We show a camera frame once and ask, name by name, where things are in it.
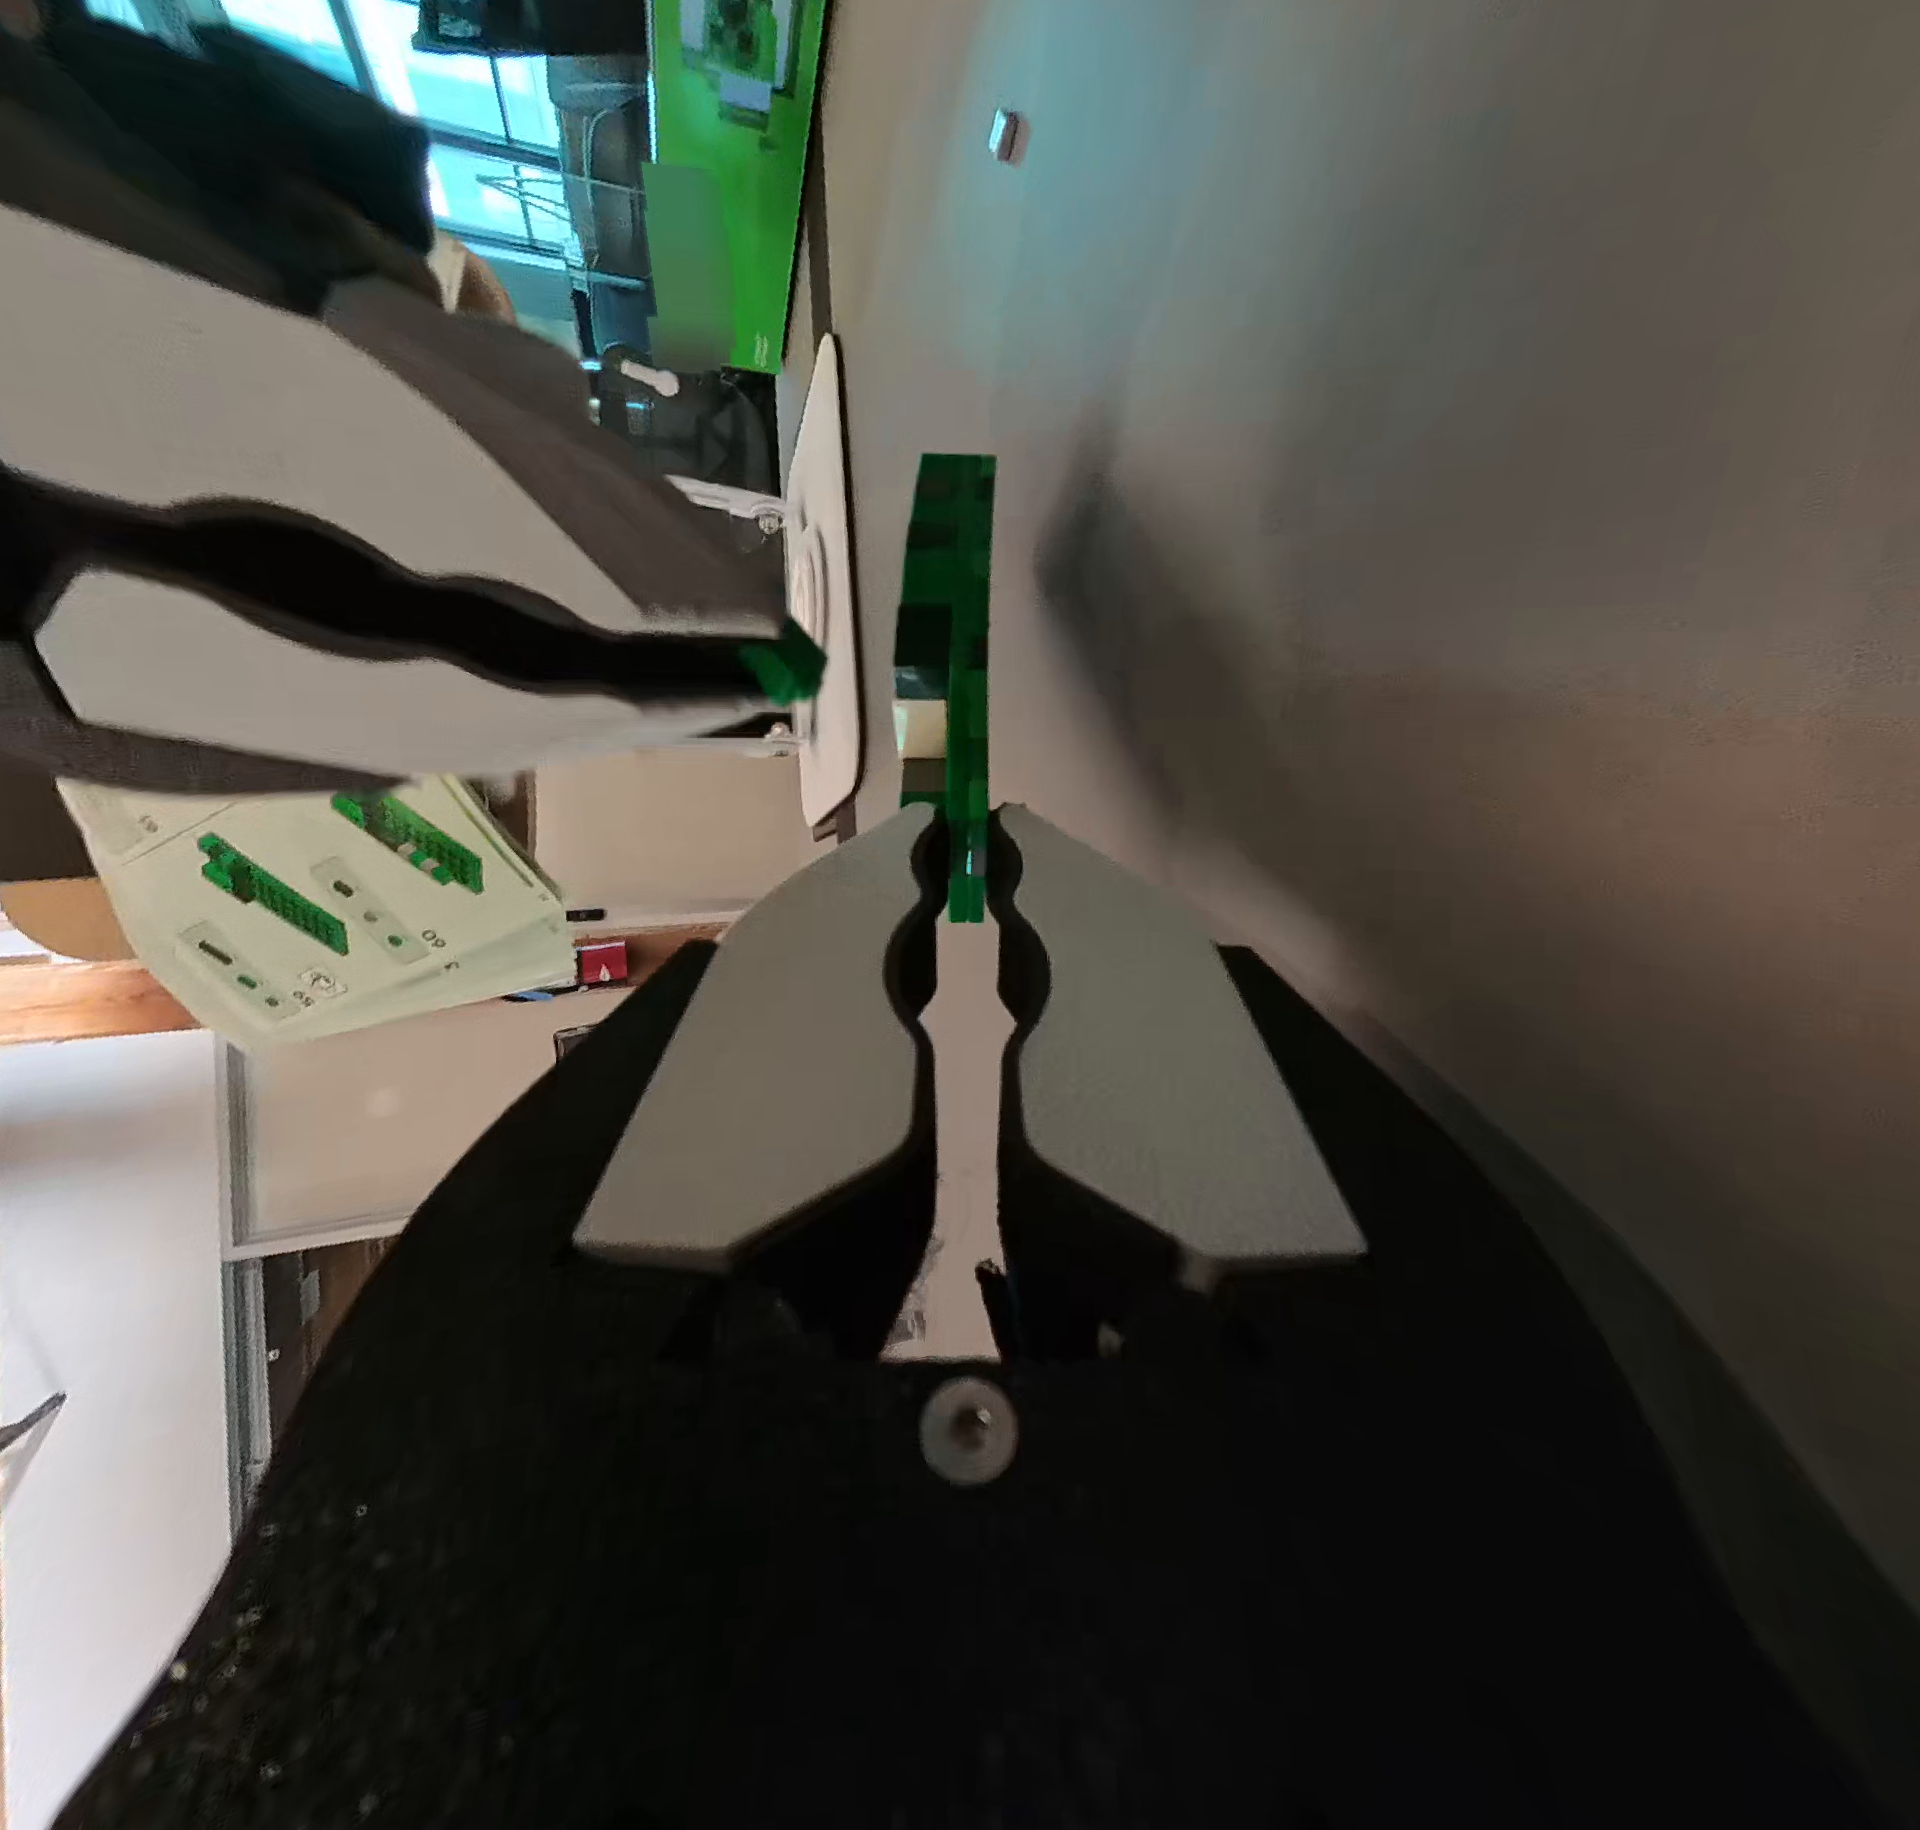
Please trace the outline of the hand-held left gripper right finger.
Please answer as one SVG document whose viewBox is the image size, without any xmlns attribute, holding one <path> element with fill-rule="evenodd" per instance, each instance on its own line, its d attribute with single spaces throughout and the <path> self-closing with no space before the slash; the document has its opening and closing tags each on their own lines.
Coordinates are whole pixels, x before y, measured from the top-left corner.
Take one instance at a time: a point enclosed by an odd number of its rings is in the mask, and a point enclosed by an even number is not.
<svg viewBox="0 0 1920 1830">
<path fill-rule="evenodd" d="M 1181 1274 L 1356 1260 L 1368 1241 L 1181 899 L 1002 805 L 1046 1000 L 1014 1063 L 1036 1161 L 1170 1241 Z"/>
</svg>

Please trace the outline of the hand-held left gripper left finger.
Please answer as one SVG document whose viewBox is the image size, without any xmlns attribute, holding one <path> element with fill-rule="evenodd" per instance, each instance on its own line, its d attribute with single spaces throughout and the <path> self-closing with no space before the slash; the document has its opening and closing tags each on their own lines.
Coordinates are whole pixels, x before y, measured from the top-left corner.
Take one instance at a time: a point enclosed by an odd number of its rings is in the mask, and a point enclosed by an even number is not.
<svg viewBox="0 0 1920 1830">
<path fill-rule="evenodd" d="M 898 808 L 723 932 L 575 1222 L 581 1255 L 728 1270 L 904 1144 L 922 1059 L 888 953 L 935 813 Z"/>
</svg>

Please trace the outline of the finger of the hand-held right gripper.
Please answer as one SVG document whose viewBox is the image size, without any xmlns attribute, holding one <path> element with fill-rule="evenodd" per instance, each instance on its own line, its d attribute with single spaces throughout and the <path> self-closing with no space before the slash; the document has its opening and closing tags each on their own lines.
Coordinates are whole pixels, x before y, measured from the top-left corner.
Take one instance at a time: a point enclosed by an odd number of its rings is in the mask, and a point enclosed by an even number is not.
<svg viewBox="0 0 1920 1830">
<path fill-rule="evenodd" d="M 741 554 L 4 554 L 3 755 L 175 794 L 512 772 L 771 711 L 733 648 L 785 619 Z"/>
<path fill-rule="evenodd" d="M 3 207 L 3 648 L 793 660 L 784 584 L 535 337 L 355 278 L 320 314 Z"/>
</svg>

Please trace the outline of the green toy brick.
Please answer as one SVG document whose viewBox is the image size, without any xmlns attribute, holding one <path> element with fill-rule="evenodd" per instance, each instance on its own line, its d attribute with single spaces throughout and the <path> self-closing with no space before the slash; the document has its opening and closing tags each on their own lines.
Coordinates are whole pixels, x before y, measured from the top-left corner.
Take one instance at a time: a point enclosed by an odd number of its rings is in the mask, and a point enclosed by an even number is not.
<svg viewBox="0 0 1920 1830">
<path fill-rule="evenodd" d="M 733 653 L 771 707 L 807 704 L 825 681 L 825 648 L 793 619 L 771 637 L 737 642 Z"/>
</svg>

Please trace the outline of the green toy brick assembly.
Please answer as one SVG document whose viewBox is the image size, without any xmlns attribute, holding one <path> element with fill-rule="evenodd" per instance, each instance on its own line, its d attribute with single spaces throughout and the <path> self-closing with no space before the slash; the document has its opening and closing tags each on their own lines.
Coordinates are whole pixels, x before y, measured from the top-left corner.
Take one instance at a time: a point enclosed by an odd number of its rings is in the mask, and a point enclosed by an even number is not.
<svg viewBox="0 0 1920 1830">
<path fill-rule="evenodd" d="M 955 925 L 986 917 L 995 460 L 924 453 L 893 631 L 898 801 L 946 819 Z"/>
</svg>

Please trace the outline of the grey desk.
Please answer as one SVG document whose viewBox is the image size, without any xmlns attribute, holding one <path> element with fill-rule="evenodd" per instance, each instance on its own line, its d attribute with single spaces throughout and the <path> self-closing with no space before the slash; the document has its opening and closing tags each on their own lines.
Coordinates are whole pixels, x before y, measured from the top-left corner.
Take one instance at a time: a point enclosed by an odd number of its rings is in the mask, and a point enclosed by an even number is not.
<svg viewBox="0 0 1920 1830">
<path fill-rule="evenodd" d="M 1530 1218 L 1915 1826 L 1916 0 L 833 0 L 818 192 L 997 797 Z"/>
</svg>

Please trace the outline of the open instruction booklet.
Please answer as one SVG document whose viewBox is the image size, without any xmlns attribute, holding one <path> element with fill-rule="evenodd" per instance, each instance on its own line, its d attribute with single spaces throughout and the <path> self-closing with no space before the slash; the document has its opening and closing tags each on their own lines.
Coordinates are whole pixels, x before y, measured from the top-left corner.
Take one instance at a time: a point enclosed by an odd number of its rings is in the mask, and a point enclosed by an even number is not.
<svg viewBox="0 0 1920 1830">
<path fill-rule="evenodd" d="M 573 980 L 556 886 L 468 781 L 225 801 L 55 787 L 134 959 L 231 1045 Z"/>
</svg>

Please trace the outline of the white book stand base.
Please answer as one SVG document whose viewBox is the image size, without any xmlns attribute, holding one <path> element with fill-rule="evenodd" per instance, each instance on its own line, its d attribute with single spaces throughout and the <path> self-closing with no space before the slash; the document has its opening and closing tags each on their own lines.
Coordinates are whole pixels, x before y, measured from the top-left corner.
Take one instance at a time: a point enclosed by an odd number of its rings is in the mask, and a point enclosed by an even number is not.
<svg viewBox="0 0 1920 1830">
<path fill-rule="evenodd" d="M 799 810 L 814 841 L 833 841 L 853 837 L 865 761 L 843 359 L 836 334 L 825 334 L 814 356 L 784 503 L 785 608 L 825 656 L 818 689 L 791 714 Z"/>
</svg>

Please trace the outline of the green toy box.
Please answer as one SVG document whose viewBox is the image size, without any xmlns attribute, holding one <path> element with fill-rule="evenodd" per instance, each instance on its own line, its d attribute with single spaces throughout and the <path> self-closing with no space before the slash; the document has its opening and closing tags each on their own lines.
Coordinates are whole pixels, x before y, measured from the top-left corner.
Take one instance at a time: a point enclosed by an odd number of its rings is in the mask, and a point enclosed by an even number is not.
<svg viewBox="0 0 1920 1830">
<path fill-rule="evenodd" d="M 829 0 L 647 0 L 654 349 L 777 373 Z"/>
</svg>

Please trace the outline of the white wall board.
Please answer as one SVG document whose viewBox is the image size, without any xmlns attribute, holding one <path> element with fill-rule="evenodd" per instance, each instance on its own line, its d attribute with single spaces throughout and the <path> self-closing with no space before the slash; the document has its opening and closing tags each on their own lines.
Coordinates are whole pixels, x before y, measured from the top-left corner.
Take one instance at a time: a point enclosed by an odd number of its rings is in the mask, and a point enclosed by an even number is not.
<svg viewBox="0 0 1920 1830">
<path fill-rule="evenodd" d="M 617 993 L 482 1001 L 302 1045 L 215 1045 L 225 1259 L 397 1234 Z"/>
</svg>

